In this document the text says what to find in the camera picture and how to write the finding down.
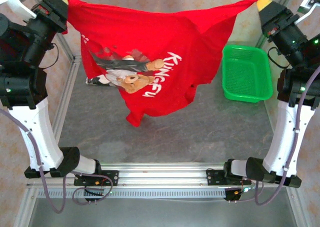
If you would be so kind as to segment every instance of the green basket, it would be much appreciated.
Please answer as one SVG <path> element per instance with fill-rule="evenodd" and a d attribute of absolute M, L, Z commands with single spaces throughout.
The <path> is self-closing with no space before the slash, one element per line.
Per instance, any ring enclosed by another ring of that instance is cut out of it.
<path fill-rule="evenodd" d="M 260 48 L 226 45 L 222 57 L 224 96 L 233 101 L 257 103 L 273 94 L 269 60 Z"/>

